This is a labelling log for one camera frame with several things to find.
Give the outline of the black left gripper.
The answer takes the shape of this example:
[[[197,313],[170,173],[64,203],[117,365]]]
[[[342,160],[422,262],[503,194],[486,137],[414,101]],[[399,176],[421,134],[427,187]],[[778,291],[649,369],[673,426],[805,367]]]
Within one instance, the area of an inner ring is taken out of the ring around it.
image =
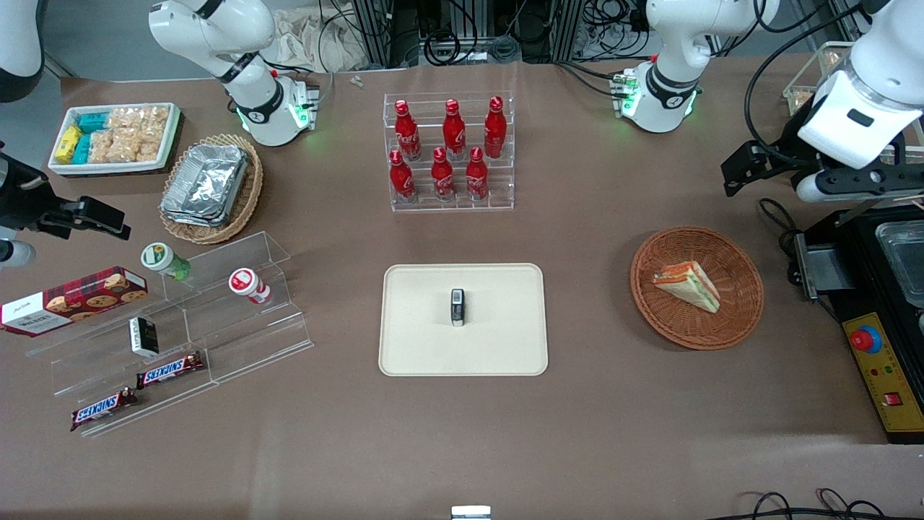
[[[751,182],[751,177],[773,178],[786,173],[816,173],[821,168],[819,153],[802,139],[777,139],[760,145],[755,139],[735,151],[735,160],[722,164],[726,197],[733,197]]]

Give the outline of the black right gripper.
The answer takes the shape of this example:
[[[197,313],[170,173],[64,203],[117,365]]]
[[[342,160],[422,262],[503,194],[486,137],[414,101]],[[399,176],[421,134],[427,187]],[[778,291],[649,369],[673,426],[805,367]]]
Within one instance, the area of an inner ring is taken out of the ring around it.
[[[50,235],[70,235],[68,227],[43,223],[42,217],[55,216],[67,200],[55,194],[42,171],[32,168],[6,154],[1,155],[1,226],[13,230],[29,230]],[[123,223],[125,214],[89,196],[69,203],[73,230],[92,230],[127,241],[131,227]]]

